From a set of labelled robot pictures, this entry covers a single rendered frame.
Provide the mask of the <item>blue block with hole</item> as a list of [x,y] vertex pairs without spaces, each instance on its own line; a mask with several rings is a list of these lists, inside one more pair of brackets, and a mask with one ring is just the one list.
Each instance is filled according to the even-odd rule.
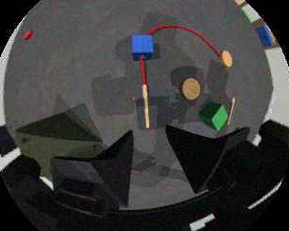
[[132,56],[134,61],[141,61],[140,56],[144,56],[144,61],[151,61],[153,54],[152,34],[133,34],[132,39]]

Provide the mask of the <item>small red block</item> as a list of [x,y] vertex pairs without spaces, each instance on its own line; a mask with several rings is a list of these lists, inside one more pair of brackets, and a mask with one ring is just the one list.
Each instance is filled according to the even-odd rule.
[[29,29],[29,31],[28,31],[28,33],[26,33],[24,39],[28,39],[29,40],[31,34],[32,34],[32,30]]

